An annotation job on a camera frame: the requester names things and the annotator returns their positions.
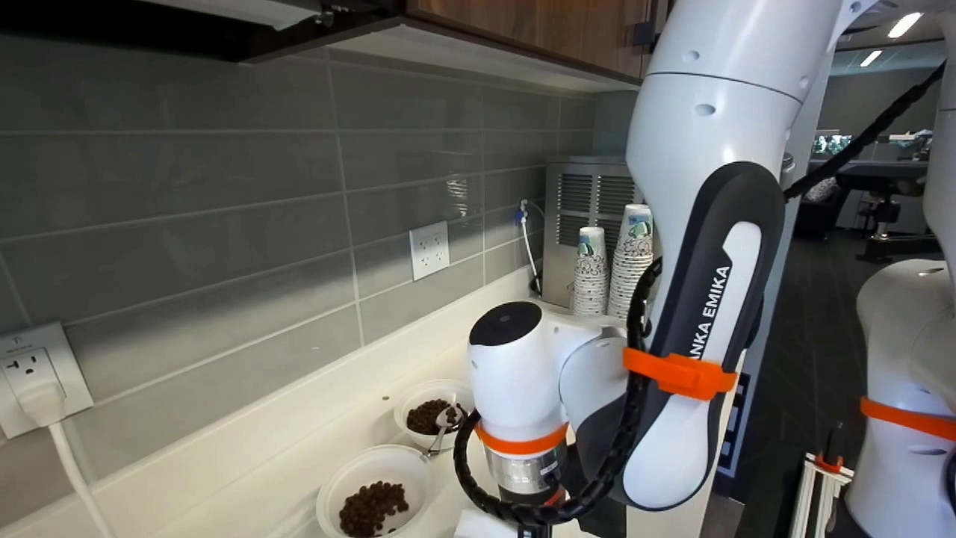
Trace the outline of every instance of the robotic arm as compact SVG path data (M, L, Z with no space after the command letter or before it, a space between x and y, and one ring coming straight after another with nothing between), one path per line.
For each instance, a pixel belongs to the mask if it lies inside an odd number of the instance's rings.
M526 519L561 522L579 509L557 509L569 423L584 465L599 482L614 470L632 509L672 510L709 483L727 379L742 370L787 232L787 148L802 114L815 127L814 78L874 3L677 3L629 144L663 253L653 335L632 325L624 340L533 301L494 307L472 328L479 437L505 504L533 509ZM523 522L520 509L499 516Z

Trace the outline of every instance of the black cable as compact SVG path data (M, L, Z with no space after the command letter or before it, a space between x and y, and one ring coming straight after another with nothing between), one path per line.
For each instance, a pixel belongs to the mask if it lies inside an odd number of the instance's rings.
M647 313L647 299L654 286L660 274L660 256L641 274L633 296L632 296L632 313L629 313L629 346L642 350L642 313ZM573 498L569 498L558 509L520 509L520 504L509 504L491 494L482 491L482 483L475 482L472 470L470 470L470 437L479 428L482 414L472 413L457 437L454 437L454 474L460 482L460 488L466 491L466 495L488 515L499 516L499 519L511 519L517 526L557 526L557 522L569 522L578 519L579 515L587 515L588 509L596 509L596 501L600 501L618 482L618 474L624 471L629 459L632 459L632 447L636 441L636 431L641 431L641 410L647 405L647 392L648 379L629 374L629 389L624 389L624 413L623 413L623 423L618 434L603 456L603 462L599 465L599 477L587 483L587 491Z
M848 147L844 147L838 154L830 154L823 168L802 175L795 186L784 190L784 199L808 193L815 183L838 175L841 168L847 168L853 157L859 157L887 124L895 124L898 115L902 115L914 102L926 95L926 89L942 80L948 71L948 63L932 68L932 74L911 89L907 89L890 107L884 107Z

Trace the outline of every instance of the gray tile backsplash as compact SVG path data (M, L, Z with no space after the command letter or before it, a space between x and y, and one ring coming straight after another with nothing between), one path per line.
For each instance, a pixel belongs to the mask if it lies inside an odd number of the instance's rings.
M0 331L67 325L95 395L67 431L109 477L526 266L517 199L550 154L624 147L624 104L358 54L0 36ZM414 281L408 232L435 222L451 266ZM45 434L0 441L0 529L67 494Z

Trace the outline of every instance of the bowl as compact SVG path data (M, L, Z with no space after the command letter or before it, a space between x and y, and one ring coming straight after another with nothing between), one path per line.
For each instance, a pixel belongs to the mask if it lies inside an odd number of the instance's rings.
M475 396L472 389L466 381L457 379L432 379L432 381L415 381L408 384L399 395L394 402L394 428L405 434L408 441L418 444L423 452L448 452L454 444L454 431L448 431L443 438L440 434L423 434L411 428L411 413L426 413L427 402L435 401L445 401L454 410L454 417L464 417L475 410Z
M435 483L427 462L411 444L375 444L346 459L340 471L325 488L321 488L318 519L322 538L349 538L340 529L340 510L349 495L378 482L385 482L391 488L402 483L411 504L408 510L388 515L385 526L378 534L415 538L415 519L423 519L423 510L435 495Z

